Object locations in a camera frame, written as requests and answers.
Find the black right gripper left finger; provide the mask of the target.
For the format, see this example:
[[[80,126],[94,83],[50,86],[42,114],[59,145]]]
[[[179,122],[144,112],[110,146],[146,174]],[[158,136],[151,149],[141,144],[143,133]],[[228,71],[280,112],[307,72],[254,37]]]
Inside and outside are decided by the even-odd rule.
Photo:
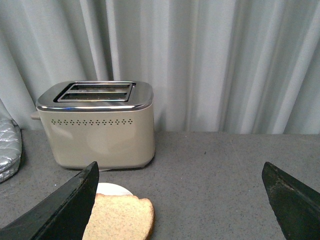
[[[31,210],[0,230],[2,240],[80,240],[89,222],[99,182],[92,162]]]

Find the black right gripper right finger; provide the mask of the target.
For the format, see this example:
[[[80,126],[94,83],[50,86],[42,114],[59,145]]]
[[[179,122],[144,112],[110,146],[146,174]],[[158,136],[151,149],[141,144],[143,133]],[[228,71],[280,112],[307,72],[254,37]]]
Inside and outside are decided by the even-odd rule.
[[[261,173],[269,204],[287,240],[320,238],[320,193],[270,162]]]

